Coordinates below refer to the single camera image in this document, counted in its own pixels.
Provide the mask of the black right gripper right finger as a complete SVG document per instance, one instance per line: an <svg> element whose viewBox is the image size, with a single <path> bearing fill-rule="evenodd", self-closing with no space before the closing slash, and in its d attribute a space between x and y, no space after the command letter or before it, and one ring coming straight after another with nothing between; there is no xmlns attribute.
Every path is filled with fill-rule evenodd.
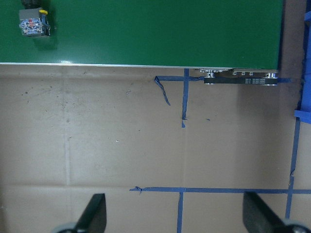
<svg viewBox="0 0 311 233"><path fill-rule="evenodd" d="M288 233L289 228L255 192L245 192L242 220L249 233Z"/></svg>

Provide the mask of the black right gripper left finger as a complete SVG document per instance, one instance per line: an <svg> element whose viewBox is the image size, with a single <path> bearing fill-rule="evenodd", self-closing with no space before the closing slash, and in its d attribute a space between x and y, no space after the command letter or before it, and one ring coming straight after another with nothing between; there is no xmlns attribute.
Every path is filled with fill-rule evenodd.
<svg viewBox="0 0 311 233"><path fill-rule="evenodd" d="M94 194L73 229L75 233L104 233L106 224L105 194Z"/></svg>

